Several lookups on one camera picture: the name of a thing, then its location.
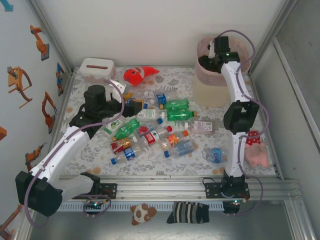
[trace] pink basket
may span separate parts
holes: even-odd
[[[209,55],[208,44],[215,37],[205,37],[198,43],[196,61],[195,61],[195,74],[199,81],[207,86],[216,86],[216,87],[226,87],[227,83],[224,76],[221,73],[212,72],[204,69],[200,64],[198,59],[204,55]],[[232,52],[238,52],[240,57],[240,62],[244,62],[249,58],[249,51],[247,47],[238,39],[229,37],[229,47]],[[242,75],[247,74],[248,70],[250,69],[251,62],[247,62],[242,68],[241,72]]]

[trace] red plush toy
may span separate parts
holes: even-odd
[[[124,72],[123,80],[135,87],[142,83],[145,77],[157,73],[159,73],[159,71],[151,66],[134,67]]]

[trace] white wall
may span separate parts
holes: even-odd
[[[49,93],[58,111],[63,95],[58,97],[56,85],[56,67],[59,61],[52,45],[49,59],[41,61],[36,47],[36,38],[30,32],[30,25],[39,27],[26,1],[10,0],[13,12],[5,12],[0,6],[0,126],[7,130],[7,136],[0,141],[0,224],[3,223],[18,206],[15,177],[20,171],[27,172],[25,154],[44,142],[48,144],[42,149],[42,159],[48,152],[51,135],[42,114],[42,101],[45,91]],[[39,34],[44,43],[48,43],[45,35]],[[25,101],[14,91],[8,93],[7,67],[20,66],[29,75],[32,87],[25,94],[32,101],[21,109]],[[23,86],[27,86],[23,77]],[[54,114],[53,108],[47,104],[47,113]]]
[[[270,134],[286,179],[297,179],[313,229],[320,238],[320,155],[273,45],[252,74],[270,113]]]
[[[236,29],[258,47],[285,0],[37,0],[74,66],[190,66],[204,36]]]

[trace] bottle cap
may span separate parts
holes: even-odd
[[[157,121],[158,124],[162,124],[164,122],[164,121],[162,121],[161,118],[158,118],[156,121]]]
[[[166,130],[168,131],[168,133],[172,132],[172,127],[171,126],[167,126]]]
[[[164,151],[163,153],[164,153],[165,158],[170,157],[170,153],[168,151]]]

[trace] patterned tablecloth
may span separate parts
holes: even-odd
[[[127,68],[116,68],[115,80],[120,81]],[[147,77],[138,87],[144,90],[168,91],[174,89],[180,98],[188,98],[191,110],[198,113],[197,119],[201,121],[212,121],[215,125],[214,135],[190,134],[189,137],[196,142],[196,150],[186,156],[178,159],[165,158],[164,152],[155,144],[149,148],[145,147],[144,153],[123,164],[111,164],[111,158],[114,157],[110,149],[110,141],[103,127],[95,134],[89,143],[80,150],[72,159],[70,164],[65,168],[63,175],[79,175],[82,172],[90,172],[101,176],[207,176],[221,175],[225,169],[226,163],[210,163],[205,159],[206,149],[220,147],[228,149],[229,132],[225,130],[223,125],[223,116],[229,107],[213,108],[203,107],[195,104],[193,100],[193,80],[195,70],[185,67],[159,67],[160,73]],[[247,78],[246,85],[252,94],[250,82]],[[73,72],[73,83],[70,97],[65,109],[65,114],[60,128],[59,137],[61,138],[69,126],[70,120],[77,113],[81,104],[85,102],[84,92],[92,85],[85,82],[83,76],[79,72],[79,68],[75,68]],[[181,122],[164,122],[163,125],[171,125],[173,131],[183,131],[184,124]],[[254,130],[261,131],[262,124],[257,116],[253,125]],[[274,176],[273,161],[269,158],[270,166],[268,168],[251,167],[244,161],[244,171],[249,175]]]

